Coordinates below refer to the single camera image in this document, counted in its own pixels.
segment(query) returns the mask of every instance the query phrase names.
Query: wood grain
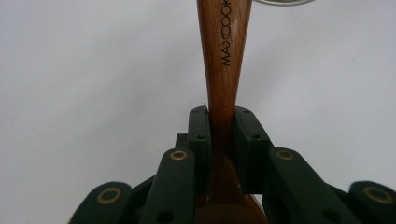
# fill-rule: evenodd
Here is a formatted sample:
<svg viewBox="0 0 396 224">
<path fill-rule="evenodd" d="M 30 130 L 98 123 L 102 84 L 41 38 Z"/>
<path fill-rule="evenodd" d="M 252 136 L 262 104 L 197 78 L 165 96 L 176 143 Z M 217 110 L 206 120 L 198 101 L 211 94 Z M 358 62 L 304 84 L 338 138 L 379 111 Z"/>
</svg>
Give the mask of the wood grain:
<svg viewBox="0 0 396 224">
<path fill-rule="evenodd" d="M 210 194 L 197 197 L 196 223 L 267 223 L 243 196 L 233 163 L 232 125 L 251 0 L 198 0 L 212 137 Z"/>
</svg>

